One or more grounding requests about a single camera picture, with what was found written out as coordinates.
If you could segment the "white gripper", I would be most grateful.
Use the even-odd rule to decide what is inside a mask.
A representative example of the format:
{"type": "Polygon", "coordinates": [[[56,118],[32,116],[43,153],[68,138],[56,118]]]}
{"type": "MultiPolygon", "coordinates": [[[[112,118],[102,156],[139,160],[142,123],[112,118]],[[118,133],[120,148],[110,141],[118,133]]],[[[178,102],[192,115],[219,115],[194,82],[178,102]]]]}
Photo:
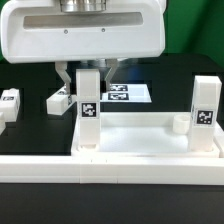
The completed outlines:
{"type": "Polygon", "coordinates": [[[76,94],[68,62],[106,59],[110,91],[119,58],[157,57],[165,49],[166,0],[8,0],[0,12],[3,57],[10,63],[56,62],[68,94],[76,94]]]}

